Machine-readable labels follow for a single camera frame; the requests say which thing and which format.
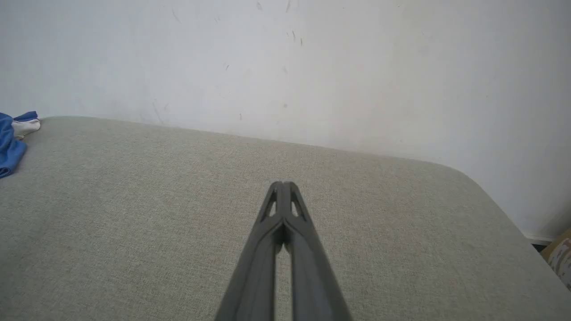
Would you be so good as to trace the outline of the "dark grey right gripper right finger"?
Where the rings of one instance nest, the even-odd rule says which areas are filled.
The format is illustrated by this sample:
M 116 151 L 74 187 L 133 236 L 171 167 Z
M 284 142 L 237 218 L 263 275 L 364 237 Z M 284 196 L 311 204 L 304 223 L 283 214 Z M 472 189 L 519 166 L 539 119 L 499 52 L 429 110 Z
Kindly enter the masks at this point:
M 351 321 L 352 317 L 301 191 L 284 183 L 284 244 L 291 257 L 292 319 Z

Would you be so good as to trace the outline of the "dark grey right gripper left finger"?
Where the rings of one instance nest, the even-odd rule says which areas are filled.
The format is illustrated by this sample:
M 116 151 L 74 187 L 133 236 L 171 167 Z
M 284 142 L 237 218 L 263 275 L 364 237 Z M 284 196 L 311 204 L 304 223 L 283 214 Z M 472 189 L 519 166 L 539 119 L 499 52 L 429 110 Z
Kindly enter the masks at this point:
M 279 213 L 283 182 L 274 181 L 263 200 L 215 316 L 216 321 L 273 321 L 275 266 L 281 248 Z

